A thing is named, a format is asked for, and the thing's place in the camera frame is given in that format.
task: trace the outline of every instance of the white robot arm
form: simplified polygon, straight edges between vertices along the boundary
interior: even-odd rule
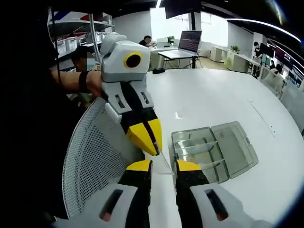
[[[162,150],[161,124],[145,82],[150,50],[126,39],[110,33],[101,44],[105,109],[136,146],[158,155]]]

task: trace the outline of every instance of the hand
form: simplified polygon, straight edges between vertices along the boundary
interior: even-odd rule
[[[86,86],[94,96],[101,97],[101,84],[103,82],[100,71],[92,70],[87,74]]]

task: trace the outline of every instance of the potted plant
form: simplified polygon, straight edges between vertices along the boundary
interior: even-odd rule
[[[173,45],[173,43],[174,43],[174,36],[167,37],[167,39],[168,39],[168,44]]]
[[[237,54],[240,52],[240,49],[239,49],[239,47],[237,45],[232,45],[231,46],[231,50],[234,51]]]

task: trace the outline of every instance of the yellow camera ring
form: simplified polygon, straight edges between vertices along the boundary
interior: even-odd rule
[[[124,58],[123,64],[126,68],[137,67],[142,59],[142,55],[139,52],[132,52]]]

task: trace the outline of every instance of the laptop screen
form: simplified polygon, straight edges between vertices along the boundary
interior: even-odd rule
[[[201,31],[182,31],[179,49],[197,53],[200,45]]]

